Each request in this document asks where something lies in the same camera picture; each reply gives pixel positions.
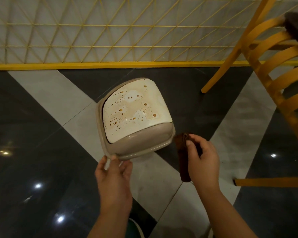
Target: green shoe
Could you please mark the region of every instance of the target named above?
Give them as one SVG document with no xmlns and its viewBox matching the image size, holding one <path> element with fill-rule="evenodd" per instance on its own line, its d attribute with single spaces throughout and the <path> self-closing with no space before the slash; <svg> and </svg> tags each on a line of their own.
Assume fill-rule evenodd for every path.
<svg viewBox="0 0 298 238">
<path fill-rule="evenodd" d="M 133 220 L 128 220 L 125 238 L 145 238 L 140 226 Z"/>
</svg>

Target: shiny floor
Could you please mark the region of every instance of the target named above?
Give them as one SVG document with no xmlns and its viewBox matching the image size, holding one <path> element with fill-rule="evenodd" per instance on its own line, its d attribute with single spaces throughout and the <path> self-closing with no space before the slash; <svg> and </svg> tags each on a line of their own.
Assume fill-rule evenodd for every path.
<svg viewBox="0 0 298 238">
<path fill-rule="evenodd" d="M 290 67 L 271 73 L 277 77 Z M 298 189 L 239 188 L 232 177 L 298 176 L 298 140 L 251 68 L 0 72 L 0 237 L 86 237 L 99 214 L 94 178 L 103 156 L 96 103 L 113 87 L 150 78 L 176 132 L 218 149 L 220 187 L 259 237 L 298 237 Z M 291 95 L 298 84 L 285 89 Z M 182 183 L 175 145 L 133 160 L 133 218 L 146 237 L 202 237 L 209 221 Z"/>
</svg>

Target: person's left hand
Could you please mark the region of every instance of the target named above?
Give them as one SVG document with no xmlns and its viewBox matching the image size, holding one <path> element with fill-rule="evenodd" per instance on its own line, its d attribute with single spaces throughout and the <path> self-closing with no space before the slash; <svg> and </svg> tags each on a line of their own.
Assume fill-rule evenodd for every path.
<svg viewBox="0 0 298 238">
<path fill-rule="evenodd" d="M 100 213 L 119 212 L 121 215 L 129 215 L 132 206 L 130 191 L 130 176 L 132 162 L 120 161 L 117 156 L 111 157 L 109 168 L 105 170 L 107 157 L 99 161 L 95 176 L 100 195 Z"/>
</svg>

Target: yellow chair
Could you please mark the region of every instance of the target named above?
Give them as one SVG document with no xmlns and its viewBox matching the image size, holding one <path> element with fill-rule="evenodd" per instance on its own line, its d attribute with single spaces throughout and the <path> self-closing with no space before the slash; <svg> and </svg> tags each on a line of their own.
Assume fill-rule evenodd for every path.
<svg viewBox="0 0 298 238">
<path fill-rule="evenodd" d="M 288 71 L 272 80 L 269 73 L 284 62 L 298 57 L 298 42 L 294 40 L 294 34 L 289 31 L 282 31 L 270 36 L 265 40 L 256 40 L 256 38 L 270 28 L 282 27 L 289 24 L 287 16 L 296 19 L 298 14 L 288 13 L 285 17 L 278 17 L 263 22 L 266 14 L 272 8 L 276 0 L 262 0 L 253 18 L 247 26 L 242 37 L 234 47 L 232 53 L 227 57 L 223 65 L 202 88 L 202 93 L 206 93 L 230 68 L 233 62 L 242 53 L 259 80 L 266 88 L 266 91 L 273 99 L 287 122 L 293 128 L 298 137 L 298 117 L 295 110 L 298 109 L 298 94 L 285 99 L 282 90 L 290 84 L 298 81 L 298 67 Z M 280 50 L 263 64 L 259 58 L 268 50 Z M 238 186 L 273 186 L 273 187 L 298 187 L 298 177 L 291 178 L 271 178 L 271 179 L 235 179 Z"/>
</svg>

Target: yellow wire mesh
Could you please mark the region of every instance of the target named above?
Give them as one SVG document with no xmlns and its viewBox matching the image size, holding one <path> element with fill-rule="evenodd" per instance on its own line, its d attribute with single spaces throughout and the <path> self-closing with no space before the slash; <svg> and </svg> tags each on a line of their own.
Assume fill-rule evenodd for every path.
<svg viewBox="0 0 298 238">
<path fill-rule="evenodd" d="M 224 60 L 259 2 L 0 0 L 0 64 Z"/>
</svg>

